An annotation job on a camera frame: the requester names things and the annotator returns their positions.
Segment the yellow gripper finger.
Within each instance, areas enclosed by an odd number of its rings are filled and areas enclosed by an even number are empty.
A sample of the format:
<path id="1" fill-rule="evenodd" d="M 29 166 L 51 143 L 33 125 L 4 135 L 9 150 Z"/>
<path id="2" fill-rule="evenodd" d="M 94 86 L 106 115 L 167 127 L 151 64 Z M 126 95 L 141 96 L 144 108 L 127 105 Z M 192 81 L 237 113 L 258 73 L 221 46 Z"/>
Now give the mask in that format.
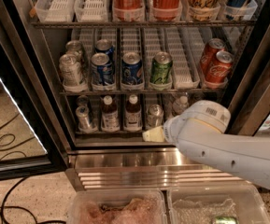
<path id="1" fill-rule="evenodd" d="M 157 126 L 142 133 L 145 142 L 160 142 L 164 141 L 163 127 Z"/>

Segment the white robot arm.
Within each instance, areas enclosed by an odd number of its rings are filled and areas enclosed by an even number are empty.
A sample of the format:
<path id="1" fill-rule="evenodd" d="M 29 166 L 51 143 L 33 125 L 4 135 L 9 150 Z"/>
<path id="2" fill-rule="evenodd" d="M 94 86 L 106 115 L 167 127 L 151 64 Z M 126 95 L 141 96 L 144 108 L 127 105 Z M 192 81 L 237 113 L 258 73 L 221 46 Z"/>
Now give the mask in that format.
<path id="1" fill-rule="evenodd" d="M 224 106 L 201 100 L 142 137 L 166 141 L 193 161 L 270 189 L 270 138 L 227 134 L 230 118 Z"/>

